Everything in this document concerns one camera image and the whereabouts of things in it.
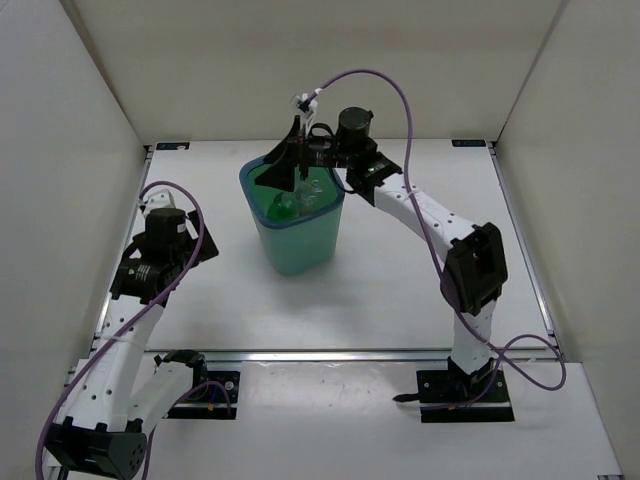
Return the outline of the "green plastic bottle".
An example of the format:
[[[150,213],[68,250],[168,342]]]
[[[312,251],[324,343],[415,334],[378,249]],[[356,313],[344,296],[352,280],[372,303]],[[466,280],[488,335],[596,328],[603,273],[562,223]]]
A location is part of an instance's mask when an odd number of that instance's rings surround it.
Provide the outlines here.
[[[286,222],[299,216],[296,196],[292,192],[280,192],[275,195],[267,209],[267,218],[273,222]]]

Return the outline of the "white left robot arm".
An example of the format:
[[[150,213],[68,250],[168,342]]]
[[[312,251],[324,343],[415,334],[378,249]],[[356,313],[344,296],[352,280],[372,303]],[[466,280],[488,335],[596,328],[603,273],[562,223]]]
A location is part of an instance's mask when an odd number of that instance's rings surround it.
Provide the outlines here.
[[[145,465],[152,433],[183,396],[206,395],[210,377],[202,354],[174,350],[157,373],[133,389],[148,340],[169,295],[193,267],[219,251],[199,209],[144,209],[144,229],[125,248],[110,293],[136,298],[141,310],[130,320],[104,324],[98,346],[79,366],[53,408],[40,440],[66,471],[107,479],[133,479]]]

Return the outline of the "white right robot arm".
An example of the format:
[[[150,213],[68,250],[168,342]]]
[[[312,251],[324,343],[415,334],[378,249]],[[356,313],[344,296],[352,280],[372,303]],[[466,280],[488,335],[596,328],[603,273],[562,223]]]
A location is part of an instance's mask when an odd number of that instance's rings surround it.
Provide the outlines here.
[[[408,170],[387,156],[370,135],[374,114],[347,107],[338,125],[303,124],[291,129],[264,158],[257,185],[292,192],[314,169],[341,168],[351,193],[408,227],[435,257],[440,289],[456,316],[454,346],[447,360],[449,387],[459,401],[488,388],[497,361],[491,354],[492,316],[508,278],[502,234],[445,208],[415,187]]]

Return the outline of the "clear bottle green label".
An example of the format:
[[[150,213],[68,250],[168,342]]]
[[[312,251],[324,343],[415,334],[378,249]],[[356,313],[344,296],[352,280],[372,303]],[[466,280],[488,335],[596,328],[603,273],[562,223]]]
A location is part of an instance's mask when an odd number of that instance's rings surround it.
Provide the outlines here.
[[[315,212],[318,209],[322,193],[323,189],[318,180],[302,181],[294,191],[299,215],[309,215]]]

